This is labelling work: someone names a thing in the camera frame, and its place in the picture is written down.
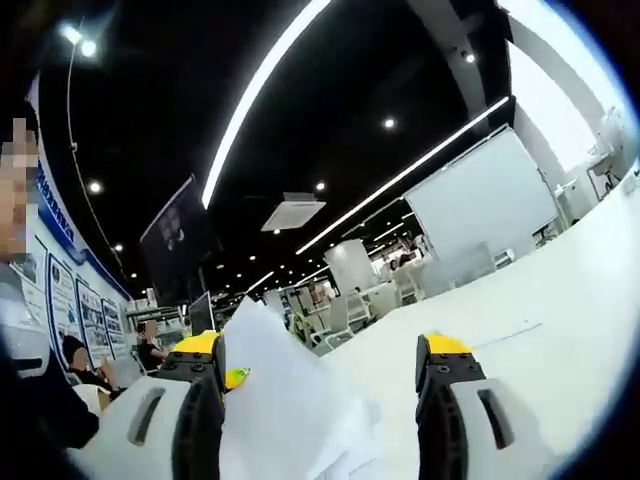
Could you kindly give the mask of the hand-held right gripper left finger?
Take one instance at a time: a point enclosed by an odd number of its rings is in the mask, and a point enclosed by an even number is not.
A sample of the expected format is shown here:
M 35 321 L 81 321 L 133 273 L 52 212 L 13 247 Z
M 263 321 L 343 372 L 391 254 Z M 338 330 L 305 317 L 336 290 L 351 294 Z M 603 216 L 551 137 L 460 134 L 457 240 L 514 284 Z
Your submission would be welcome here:
M 219 479 L 225 342 L 216 332 L 176 346 L 153 376 L 103 411 L 97 434 L 69 451 L 89 479 Z

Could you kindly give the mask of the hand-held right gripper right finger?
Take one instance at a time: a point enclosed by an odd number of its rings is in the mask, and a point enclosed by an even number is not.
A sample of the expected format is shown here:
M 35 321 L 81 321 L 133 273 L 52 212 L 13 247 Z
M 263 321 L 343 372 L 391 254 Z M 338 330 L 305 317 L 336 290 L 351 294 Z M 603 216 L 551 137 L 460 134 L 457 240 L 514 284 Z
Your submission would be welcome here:
M 534 414 L 462 342 L 418 337 L 415 391 L 420 479 L 545 477 L 554 454 Z

